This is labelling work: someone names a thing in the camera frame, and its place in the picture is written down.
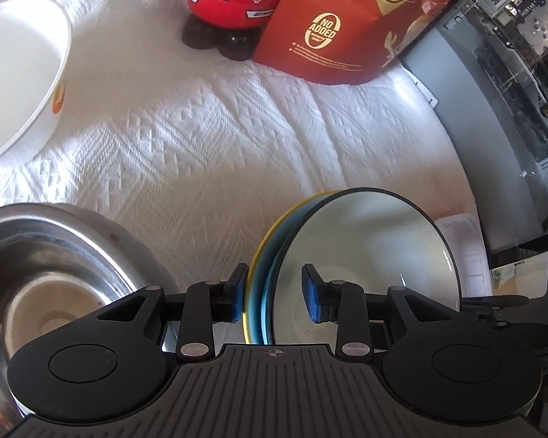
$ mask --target plastic container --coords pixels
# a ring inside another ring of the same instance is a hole
[[[71,22],[51,0],[0,3],[0,167],[32,159],[61,118]]]
[[[446,239],[459,272],[463,297],[493,295],[485,243],[475,214],[457,214],[435,222]]]

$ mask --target metal bowl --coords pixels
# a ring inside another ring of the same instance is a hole
[[[10,357],[150,283],[176,292],[150,251],[111,220],[68,204],[0,208],[0,437],[22,420],[6,382]]]

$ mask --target black clamp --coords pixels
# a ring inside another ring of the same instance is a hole
[[[157,285],[115,301],[22,347],[10,361],[10,390],[47,419],[93,423],[143,407],[175,368],[215,356],[213,322],[241,319],[248,266],[226,283],[203,282],[186,294]],[[168,321],[180,321],[175,354],[161,350]]]
[[[405,286],[366,294],[352,283],[325,283],[305,265],[302,294],[311,320],[337,323],[337,358],[370,362],[396,396],[429,416],[496,421],[526,413],[538,393],[542,370],[532,350]],[[372,321],[381,322],[389,347],[378,347]]]

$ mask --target embossed pattern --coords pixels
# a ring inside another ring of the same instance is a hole
[[[34,160],[0,170],[0,206],[96,210],[181,290],[226,279],[318,191],[381,187],[433,218],[475,210],[444,128],[399,66],[362,86],[319,86],[186,48],[183,0],[57,1],[74,27],[64,113]],[[216,339],[242,341],[241,328]]]
[[[460,427],[397,402],[367,364],[324,346],[229,346],[184,365],[147,408],[114,423],[71,427],[30,418],[12,438],[542,438],[522,418]]]

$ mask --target black plastic mount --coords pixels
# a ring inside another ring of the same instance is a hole
[[[247,272],[186,294],[143,288],[21,348],[9,385],[35,416],[12,438],[541,436],[516,417],[541,384],[536,356],[404,287],[368,295],[306,265],[309,313],[338,323],[336,354],[226,345],[216,357],[212,323],[240,319]],[[387,351],[374,352],[373,324]]]
[[[387,385],[433,418],[479,423],[523,415],[542,384],[532,350],[412,289],[365,294],[352,283],[325,283],[307,264],[302,293],[315,323],[337,321],[335,355],[345,361],[373,359],[369,321],[381,321],[392,344],[381,358]]]
[[[185,362],[215,357],[212,323],[241,318],[248,266],[226,283],[196,283],[167,295],[156,285],[79,318],[22,347],[10,361],[10,390],[39,416],[92,423],[133,412]],[[160,345],[180,321],[176,352]]]

